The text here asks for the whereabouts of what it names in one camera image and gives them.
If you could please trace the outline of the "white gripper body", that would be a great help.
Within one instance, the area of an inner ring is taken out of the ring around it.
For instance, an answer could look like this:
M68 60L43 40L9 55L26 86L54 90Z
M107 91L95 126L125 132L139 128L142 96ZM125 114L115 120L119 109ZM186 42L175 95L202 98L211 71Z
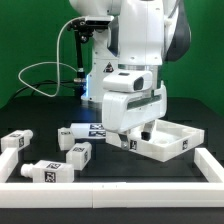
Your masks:
M108 91L102 102L102 124L106 131L122 133L163 117L166 110L167 91L164 83L153 95L149 95L149 91Z

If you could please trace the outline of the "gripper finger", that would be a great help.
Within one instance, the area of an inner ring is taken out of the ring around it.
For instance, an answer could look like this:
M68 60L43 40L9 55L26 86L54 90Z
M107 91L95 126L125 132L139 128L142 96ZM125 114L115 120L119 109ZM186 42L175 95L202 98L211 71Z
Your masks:
M121 141L120 145L122 149L129 149L129 139L127 133L119 133L118 137Z
M143 131L141 132L142 140L150 140L151 139L151 134L154 129L154 126L155 126L154 121L148 122L144 125Z

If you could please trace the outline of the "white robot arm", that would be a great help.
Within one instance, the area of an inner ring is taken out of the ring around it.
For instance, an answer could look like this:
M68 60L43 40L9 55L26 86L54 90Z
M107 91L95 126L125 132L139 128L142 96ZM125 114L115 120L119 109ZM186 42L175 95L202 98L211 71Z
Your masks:
M189 49L191 31L184 0L69 0L81 15L81 41L94 39L85 101L102 106L104 129L129 147L128 134L141 126L150 140L155 121L167 110L158 78L165 61Z

